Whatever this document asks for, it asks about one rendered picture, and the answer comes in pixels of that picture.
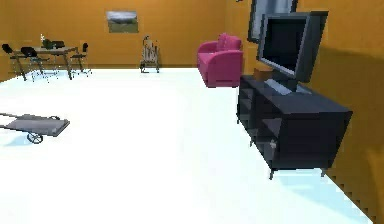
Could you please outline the green house plant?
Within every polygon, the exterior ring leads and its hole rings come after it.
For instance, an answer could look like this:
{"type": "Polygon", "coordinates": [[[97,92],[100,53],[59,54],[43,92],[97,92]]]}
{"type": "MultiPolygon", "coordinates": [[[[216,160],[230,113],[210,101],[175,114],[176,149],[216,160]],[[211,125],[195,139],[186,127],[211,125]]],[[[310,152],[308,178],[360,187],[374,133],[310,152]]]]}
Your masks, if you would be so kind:
{"type": "Polygon", "coordinates": [[[47,39],[43,34],[40,35],[42,47],[45,49],[52,49],[54,44],[51,40],[47,39]]]}

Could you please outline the pink cushion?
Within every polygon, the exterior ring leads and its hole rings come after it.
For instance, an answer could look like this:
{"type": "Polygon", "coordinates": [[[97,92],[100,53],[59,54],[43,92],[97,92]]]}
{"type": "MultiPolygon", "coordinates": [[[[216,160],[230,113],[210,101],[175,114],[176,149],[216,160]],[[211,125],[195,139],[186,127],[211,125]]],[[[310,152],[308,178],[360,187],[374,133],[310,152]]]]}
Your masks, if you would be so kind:
{"type": "Polygon", "coordinates": [[[219,35],[217,42],[218,51],[239,50],[240,48],[241,40],[238,37],[228,35],[227,33],[219,35]]]}

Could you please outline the beige folding rack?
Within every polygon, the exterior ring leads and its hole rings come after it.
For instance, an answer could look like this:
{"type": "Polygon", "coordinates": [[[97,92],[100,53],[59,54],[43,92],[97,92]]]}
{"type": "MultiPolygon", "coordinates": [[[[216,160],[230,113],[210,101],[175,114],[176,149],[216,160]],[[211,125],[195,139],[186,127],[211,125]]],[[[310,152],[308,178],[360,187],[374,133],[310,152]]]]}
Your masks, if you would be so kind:
{"type": "Polygon", "coordinates": [[[159,49],[158,46],[146,35],[142,41],[142,58],[140,60],[140,72],[145,73],[147,67],[155,68],[159,72],[159,49]]]}

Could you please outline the grey framed window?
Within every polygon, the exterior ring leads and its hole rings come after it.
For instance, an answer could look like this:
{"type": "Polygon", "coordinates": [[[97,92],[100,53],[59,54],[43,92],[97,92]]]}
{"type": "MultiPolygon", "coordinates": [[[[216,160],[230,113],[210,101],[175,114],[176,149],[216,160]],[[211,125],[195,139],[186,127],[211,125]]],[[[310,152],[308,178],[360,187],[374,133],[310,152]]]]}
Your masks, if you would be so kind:
{"type": "Polygon", "coordinates": [[[252,0],[247,40],[251,43],[259,42],[264,14],[295,12],[297,5],[298,0],[252,0]]]}

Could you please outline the framed landscape picture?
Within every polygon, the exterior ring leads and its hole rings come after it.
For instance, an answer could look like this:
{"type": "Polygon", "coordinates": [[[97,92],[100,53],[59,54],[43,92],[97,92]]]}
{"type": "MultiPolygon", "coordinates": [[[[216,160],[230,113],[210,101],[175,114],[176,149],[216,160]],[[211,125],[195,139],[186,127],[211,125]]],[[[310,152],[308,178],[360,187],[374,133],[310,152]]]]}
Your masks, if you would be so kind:
{"type": "Polygon", "coordinates": [[[135,11],[107,11],[110,33],[138,33],[138,17],[135,11]]]}

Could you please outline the black chair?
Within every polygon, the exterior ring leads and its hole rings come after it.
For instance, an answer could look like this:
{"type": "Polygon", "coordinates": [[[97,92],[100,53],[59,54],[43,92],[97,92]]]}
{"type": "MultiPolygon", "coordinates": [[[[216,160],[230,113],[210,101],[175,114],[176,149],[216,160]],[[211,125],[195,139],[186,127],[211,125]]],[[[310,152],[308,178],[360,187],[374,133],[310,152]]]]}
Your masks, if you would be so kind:
{"type": "Polygon", "coordinates": [[[79,66],[79,71],[77,72],[78,75],[80,75],[81,73],[84,73],[86,76],[89,76],[92,73],[91,68],[87,64],[88,48],[89,48],[89,45],[87,42],[85,42],[82,44],[81,51],[73,54],[70,57],[70,60],[72,62],[77,62],[79,66]]]}
{"type": "Polygon", "coordinates": [[[22,74],[22,67],[20,66],[20,56],[15,54],[9,44],[5,43],[2,45],[3,51],[8,55],[12,62],[13,70],[16,75],[22,74]]]}
{"type": "Polygon", "coordinates": [[[21,53],[29,59],[29,65],[36,64],[38,70],[43,78],[48,80],[48,75],[44,69],[44,63],[48,62],[48,58],[44,58],[44,55],[55,55],[56,51],[53,49],[34,48],[31,46],[24,46],[21,48],[21,53]]]}

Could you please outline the grey wheeled low table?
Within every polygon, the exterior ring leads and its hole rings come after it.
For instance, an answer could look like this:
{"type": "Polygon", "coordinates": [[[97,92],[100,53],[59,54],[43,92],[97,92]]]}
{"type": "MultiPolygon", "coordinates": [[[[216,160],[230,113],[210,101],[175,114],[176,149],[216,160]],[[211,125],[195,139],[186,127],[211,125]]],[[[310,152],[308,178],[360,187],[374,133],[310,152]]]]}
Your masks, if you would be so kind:
{"type": "Polygon", "coordinates": [[[13,121],[6,125],[0,125],[0,128],[25,132],[26,138],[30,143],[40,144],[43,142],[43,136],[57,137],[70,124],[67,119],[61,119],[58,116],[38,116],[32,114],[14,115],[1,113],[1,116],[12,117],[13,121]]]}

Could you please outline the black television set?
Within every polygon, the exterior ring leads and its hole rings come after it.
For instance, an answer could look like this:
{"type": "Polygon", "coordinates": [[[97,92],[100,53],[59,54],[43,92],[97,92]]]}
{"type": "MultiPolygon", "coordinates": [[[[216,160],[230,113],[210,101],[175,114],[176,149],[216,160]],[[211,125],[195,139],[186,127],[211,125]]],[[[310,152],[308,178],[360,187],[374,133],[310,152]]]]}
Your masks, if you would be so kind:
{"type": "Polygon", "coordinates": [[[263,16],[257,59],[273,68],[268,83],[296,92],[310,82],[327,17],[327,11],[263,16]]]}

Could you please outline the brown dining table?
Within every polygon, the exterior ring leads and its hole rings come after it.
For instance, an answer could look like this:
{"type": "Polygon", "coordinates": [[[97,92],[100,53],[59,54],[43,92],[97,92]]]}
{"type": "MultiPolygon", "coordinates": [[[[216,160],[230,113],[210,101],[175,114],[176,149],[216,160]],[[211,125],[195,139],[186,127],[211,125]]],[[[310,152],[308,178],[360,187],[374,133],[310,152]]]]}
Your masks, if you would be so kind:
{"type": "Polygon", "coordinates": [[[22,55],[26,56],[31,63],[35,63],[39,71],[42,75],[45,75],[44,69],[43,69],[43,62],[48,61],[48,58],[41,58],[41,55],[59,55],[62,56],[64,59],[64,65],[67,70],[67,75],[69,79],[72,79],[71,75],[71,66],[68,60],[67,55],[70,52],[75,52],[78,53],[79,50],[77,47],[63,47],[63,48],[52,48],[52,49],[46,49],[46,48],[41,48],[41,47],[22,47],[20,50],[14,50],[13,51],[13,56],[15,57],[15,60],[20,68],[20,72],[26,80],[26,73],[23,70],[23,67],[20,62],[20,57],[22,55]]]}

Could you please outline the black television stand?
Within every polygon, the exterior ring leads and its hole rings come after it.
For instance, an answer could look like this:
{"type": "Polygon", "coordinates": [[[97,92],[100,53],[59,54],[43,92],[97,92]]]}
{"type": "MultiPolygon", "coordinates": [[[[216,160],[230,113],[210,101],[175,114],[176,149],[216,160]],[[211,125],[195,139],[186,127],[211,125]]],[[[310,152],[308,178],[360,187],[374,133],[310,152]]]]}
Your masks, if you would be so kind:
{"type": "Polygon", "coordinates": [[[236,115],[274,173],[331,168],[352,111],[303,86],[289,92],[245,75],[236,115]]]}

